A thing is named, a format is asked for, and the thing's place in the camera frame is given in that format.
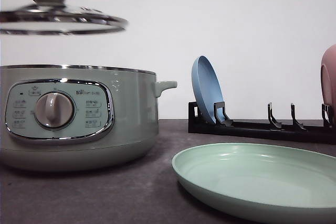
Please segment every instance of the white wall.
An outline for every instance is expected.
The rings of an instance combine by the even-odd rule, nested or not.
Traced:
[[[1,0],[2,10],[31,0]],[[2,36],[1,64],[103,65],[177,80],[159,99],[160,118],[187,118],[191,66],[213,63],[233,118],[318,119],[320,61],[336,43],[336,0],[67,0],[127,19],[126,32],[96,36]]]

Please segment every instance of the blue plate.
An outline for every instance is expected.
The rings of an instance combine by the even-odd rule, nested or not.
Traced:
[[[224,99],[215,70],[205,56],[198,57],[193,64],[192,84],[203,118],[208,123],[215,124],[214,103],[223,102]],[[217,114],[221,121],[225,120],[221,109]]]

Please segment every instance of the cooker handle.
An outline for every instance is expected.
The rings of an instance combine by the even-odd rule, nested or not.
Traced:
[[[177,87],[177,81],[158,81],[155,83],[155,97],[161,96],[163,90]]]

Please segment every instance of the sage green cooker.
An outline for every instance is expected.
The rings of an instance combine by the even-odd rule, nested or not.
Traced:
[[[159,132],[157,98],[175,81],[93,66],[1,67],[2,163],[28,170],[105,167],[144,155]]]

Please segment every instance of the kitchen counter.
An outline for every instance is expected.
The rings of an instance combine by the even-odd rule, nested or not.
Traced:
[[[56,174],[0,166],[0,223],[251,223],[195,199],[177,182],[171,165],[183,149],[227,142],[276,144],[336,156],[336,145],[189,134],[187,120],[160,120],[150,152],[120,166]]]

